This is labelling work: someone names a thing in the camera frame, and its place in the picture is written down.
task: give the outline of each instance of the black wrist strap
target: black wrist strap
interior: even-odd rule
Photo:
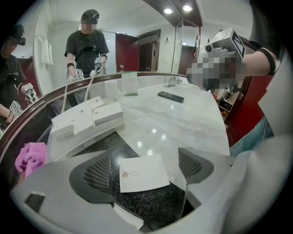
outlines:
[[[73,63],[69,63],[69,64],[67,65],[67,69],[68,69],[70,66],[73,66],[73,67],[75,68],[75,66],[74,66]]]
[[[22,89],[23,86],[24,86],[24,84],[20,84],[20,86],[18,87],[19,92],[20,92],[20,90]]]
[[[257,51],[262,52],[266,56],[267,60],[270,63],[270,72],[268,75],[274,75],[275,70],[276,70],[276,63],[275,63],[273,56],[264,48],[260,48]]]
[[[103,53],[103,54],[101,55],[101,57],[106,57],[106,59],[108,59],[108,57],[107,57],[107,55],[106,55],[105,53]]]

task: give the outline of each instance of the black granite surface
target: black granite surface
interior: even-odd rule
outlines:
[[[120,193],[119,160],[139,155],[116,132],[89,146],[78,155],[107,149],[111,150],[109,193],[114,197],[115,203],[143,219],[144,226],[140,229],[141,232],[151,232],[179,220],[184,203],[184,191],[172,183],[149,191]]]

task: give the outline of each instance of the white marble countertop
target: white marble countertop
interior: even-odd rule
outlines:
[[[159,97],[161,91],[184,97],[184,103]],[[226,128],[210,92],[194,85],[159,84],[140,88],[138,96],[121,97],[119,102],[125,126],[118,134],[141,157],[161,154],[169,180],[183,190],[179,147],[229,155]]]

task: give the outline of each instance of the man in black shirt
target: man in black shirt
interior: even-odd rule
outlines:
[[[96,10],[85,11],[81,17],[81,30],[68,37],[65,56],[69,76],[73,76],[75,72],[74,57],[76,68],[83,71],[85,78],[94,70],[97,57],[101,56],[102,62],[106,63],[106,53],[109,50],[103,33],[97,31],[98,19],[99,13]]]
[[[11,55],[18,45],[25,44],[22,25],[15,25],[0,52],[0,124],[6,128],[13,121],[10,106],[13,101],[23,108],[19,93],[25,94],[23,81],[26,79],[18,59]]]

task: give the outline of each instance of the gold logo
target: gold logo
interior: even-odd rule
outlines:
[[[128,175],[129,175],[129,172],[124,171],[124,172],[122,173],[122,177],[123,177],[123,178],[127,178]]]

